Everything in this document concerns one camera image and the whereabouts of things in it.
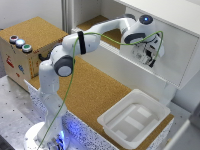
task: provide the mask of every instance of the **yellow-green wire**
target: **yellow-green wire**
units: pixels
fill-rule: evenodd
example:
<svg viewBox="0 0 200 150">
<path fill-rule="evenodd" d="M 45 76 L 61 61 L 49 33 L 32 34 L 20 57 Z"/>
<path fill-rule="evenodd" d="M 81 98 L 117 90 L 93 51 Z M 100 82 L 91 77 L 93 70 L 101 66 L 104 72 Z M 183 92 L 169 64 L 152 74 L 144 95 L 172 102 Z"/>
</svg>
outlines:
<svg viewBox="0 0 200 150">
<path fill-rule="evenodd" d="M 135 43 L 131 43 L 131 44 L 119 43 L 119 42 L 117 42 L 117 41 L 115 41 L 115 40 L 113 40 L 113 39 L 111 39 L 111 38 L 109 38 L 109 37 L 107 37 L 107 36 L 105 36 L 105 35 L 103 35 L 103 34 L 95 33 L 95 32 L 84 33 L 84 35 L 91 35 L 91 34 L 94 35 L 94 34 L 96 34 L 96 35 L 103 36 L 103 37 L 105 37 L 105 38 L 107 38 L 107 39 L 109 39 L 109 40 L 111 40 L 111 41 L 113 41 L 113 42 L 115 42 L 115 43 L 117 43 L 117 44 L 120 44 L 120 45 L 135 45 L 135 44 L 138 44 L 138 43 L 143 42 L 143 41 L 146 40 L 147 38 L 149 38 L 149 37 L 151 37 L 151 36 L 153 36 L 153 35 L 155 35 L 155 34 L 157 34 L 157 33 L 161 33 L 162 36 L 161 36 L 161 42 L 160 42 L 158 51 L 157 51 L 156 56 L 155 56 L 155 58 L 154 58 L 154 60 L 156 60 L 156 58 L 157 58 L 157 56 L 158 56 L 158 54 L 159 54 L 159 50 L 160 50 L 162 41 L 163 41 L 163 32 L 162 32 L 162 31 L 157 31 L 157 32 L 155 32 L 155 33 L 153 33 L 153 34 L 151 34 L 151 35 L 145 37 L 144 39 L 142 39 L 142 40 L 140 40 L 140 41 L 138 41 L 138 42 L 135 42 Z M 74 47 L 73 47 L 73 68 L 72 68 L 72 76 L 71 76 L 71 80 L 70 80 L 70 83 L 69 83 L 67 92 L 66 92 L 66 94 L 65 94 L 65 98 L 64 98 L 64 100 L 63 100 L 63 103 L 62 103 L 62 105 L 61 105 L 61 107 L 60 107 L 58 113 L 57 113 L 56 116 L 54 117 L 54 119 L 53 119 L 53 121 L 51 122 L 49 128 L 47 129 L 47 132 L 45 133 L 44 138 L 42 139 L 42 141 L 41 141 L 40 145 L 38 146 L 37 150 L 39 150 L 39 148 L 41 147 L 41 145 L 42 145 L 42 143 L 44 142 L 44 140 L 45 140 L 45 138 L 46 138 L 46 136 L 47 136 L 47 134 L 48 134 L 48 132 L 49 132 L 51 126 L 53 125 L 55 119 L 57 118 L 57 116 L 58 116 L 58 114 L 60 113 L 60 111 L 61 111 L 63 105 L 65 104 L 65 101 L 66 101 L 66 98 L 67 98 L 67 95 L 68 95 L 68 93 L 69 93 L 69 90 L 70 90 L 70 87 L 71 87 L 71 84 L 72 84 L 72 81 L 73 81 L 73 77 L 74 77 L 74 56 L 75 56 L 75 47 L 76 47 L 76 44 L 77 44 L 77 42 L 78 42 L 78 39 L 79 39 L 79 38 L 76 39 L 75 44 L 74 44 Z"/>
</svg>

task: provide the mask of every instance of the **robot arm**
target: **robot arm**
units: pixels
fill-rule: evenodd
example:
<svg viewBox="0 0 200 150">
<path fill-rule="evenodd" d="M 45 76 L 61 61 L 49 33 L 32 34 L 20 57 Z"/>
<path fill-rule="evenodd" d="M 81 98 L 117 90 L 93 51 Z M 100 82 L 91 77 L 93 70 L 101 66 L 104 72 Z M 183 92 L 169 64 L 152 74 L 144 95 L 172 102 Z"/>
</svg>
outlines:
<svg viewBox="0 0 200 150">
<path fill-rule="evenodd" d="M 154 33 L 155 22 L 153 18 L 149 15 L 143 15 L 139 18 L 138 21 L 136 21 L 133 15 L 126 14 L 120 18 L 94 25 L 84 33 L 95 32 L 103 34 L 113 29 L 120 29 L 123 41 L 126 44 L 130 44 L 137 42 Z M 63 39 L 62 45 L 55 47 L 51 53 L 50 60 L 53 63 L 55 72 L 59 76 L 66 77 L 72 73 L 73 48 L 77 37 L 77 34 L 66 36 Z M 95 51 L 100 44 L 100 39 L 101 36 L 96 34 L 84 36 L 86 53 Z M 161 39 L 158 35 L 154 35 L 144 41 L 146 43 L 146 49 L 148 49 L 148 52 L 145 53 L 145 63 L 147 62 L 147 59 L 150 58 L 152 55 L 155 56 L 160 44 L 160 40 Z M 76 44 L 75 50 L 75 55 L 81 54 L 80 41 L 78 41 L 78 43 Z M 162 46 L 161 50 L 159 51 L 159 56 L 162 57 L 163 55 L 164 48 Z"/>
</svg>

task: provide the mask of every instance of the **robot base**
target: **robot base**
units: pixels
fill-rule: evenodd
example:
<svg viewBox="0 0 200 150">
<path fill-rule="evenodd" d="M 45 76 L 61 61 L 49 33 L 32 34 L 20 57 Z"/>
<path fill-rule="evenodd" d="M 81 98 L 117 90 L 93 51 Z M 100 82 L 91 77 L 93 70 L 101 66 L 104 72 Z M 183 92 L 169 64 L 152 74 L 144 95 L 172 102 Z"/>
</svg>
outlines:
<svg viewBox="0 0 200 150">
<path fill-rule="evenodd" d="M 39 142 L 35 139 L 38 132 L 44 125 L 44 122 L 40 122 L 38 124 L 35 124 L 32 126 L 25 134 L 24 137 L 24 150 L 49 150 L 47 147 L 44 147 L 43 145 L 38 149 Z M 65 140 L 65 145 L 69 145 L 70 140 Z"/>
</svg>

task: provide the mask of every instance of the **black band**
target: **black band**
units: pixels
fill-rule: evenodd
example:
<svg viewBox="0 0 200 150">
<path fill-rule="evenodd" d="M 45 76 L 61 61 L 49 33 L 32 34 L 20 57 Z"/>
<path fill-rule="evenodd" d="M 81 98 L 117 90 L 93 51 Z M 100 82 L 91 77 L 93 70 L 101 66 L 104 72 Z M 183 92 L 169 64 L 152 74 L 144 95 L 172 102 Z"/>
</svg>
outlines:
<svg viewBox="0 0 200 150">
<path fill-rule="evenodd" d="M 85 48 L 84 34 L 83 34 L 82 31 L 79 31 L 79 32 L 78 32 L 78 37 L 79 37 L 81 55 L 83 55 L 83 54 L 86 53 L 86 48 Z"/>
</svg>

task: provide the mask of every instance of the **black connector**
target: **black connector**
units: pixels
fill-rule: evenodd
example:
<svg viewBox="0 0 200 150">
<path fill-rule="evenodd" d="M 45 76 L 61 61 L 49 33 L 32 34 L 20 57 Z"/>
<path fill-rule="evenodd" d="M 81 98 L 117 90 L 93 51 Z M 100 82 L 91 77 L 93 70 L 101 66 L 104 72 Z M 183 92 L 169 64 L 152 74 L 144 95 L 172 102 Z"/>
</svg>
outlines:
<svg viewBox="0 0 200 150">
<path fill-rule="evenodd" d="M 151 64 L 149 65 L 149 67 L 153 68 L 154 63 L 156 62 L 156 60 L 154 59 Z"/>
</svg>

